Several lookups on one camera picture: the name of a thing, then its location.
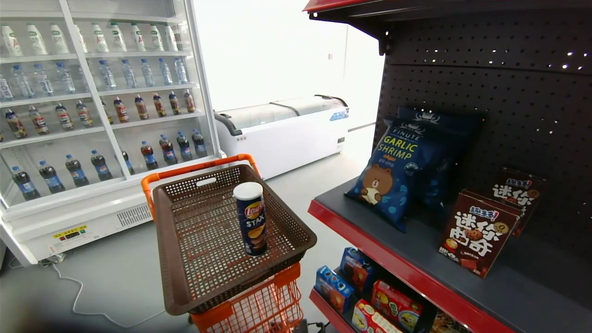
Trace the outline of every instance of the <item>pegboard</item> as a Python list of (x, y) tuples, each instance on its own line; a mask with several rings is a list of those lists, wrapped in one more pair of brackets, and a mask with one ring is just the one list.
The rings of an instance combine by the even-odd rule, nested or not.
[(393, 23), (374, 147), (399, 105), (486, 112), (457, 188), (502, 165), (548, 178), (523, 235), (592, 261), (592, 12), (471, 14)]

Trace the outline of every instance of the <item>glass door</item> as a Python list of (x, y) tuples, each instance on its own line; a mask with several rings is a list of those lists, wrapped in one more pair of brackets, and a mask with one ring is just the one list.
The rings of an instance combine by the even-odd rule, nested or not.
[(213, 155), (186, 3), (67, 3), (131, 177)]
[(1, 203), (32, 207), (122, 181), (60, 1), (0, 0), (0, 19)]

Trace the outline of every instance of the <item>blue chip bag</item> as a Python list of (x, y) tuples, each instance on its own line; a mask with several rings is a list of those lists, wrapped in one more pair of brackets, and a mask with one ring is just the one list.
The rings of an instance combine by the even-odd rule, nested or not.
[(435, 168), (424, 170), (417, 192), (417, 198), (427, 207), (442, 210), (442, 200), (450, 187), (451, 169), (466, 152), (470, 138), (477, 132), (484, 115), (441, 114), (399, 107), (399, 119), (415, 120), (448, 135), (448, 146), (442, 159)]
[(364, 201), (407, 232), (402, 219), (422, 170), (435, 169), (446, 153), (444, 132), (418, 121), (393, 119), (368, 165), (346, 196)]

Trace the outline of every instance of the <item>potato chip can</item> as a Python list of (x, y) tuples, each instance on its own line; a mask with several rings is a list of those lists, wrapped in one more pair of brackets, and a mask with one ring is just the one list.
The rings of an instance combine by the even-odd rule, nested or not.
[(267, 251), (267, 218), (263, 202), (263, 187), (258, 182), (244, 182), (234, 188), (236, 208), (244, 251), (258, 257)]

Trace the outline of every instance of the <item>orange shopping cart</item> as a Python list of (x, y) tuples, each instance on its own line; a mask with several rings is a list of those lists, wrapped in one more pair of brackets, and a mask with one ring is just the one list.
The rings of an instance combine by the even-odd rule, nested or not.
[[(233, 162), (248, 161), (222, 167)], [(214, 171), (150, 188), (150, 183)], [(263, 187), (268, 250), (244, 251), (233, 189)], [(250, 155), (150, 174), (142, 189), (156, 224), (165, 310), (189, 313), (201, 332), (287, 332), (303, 318), (300, 259), (317, 237), (263, 182)]]

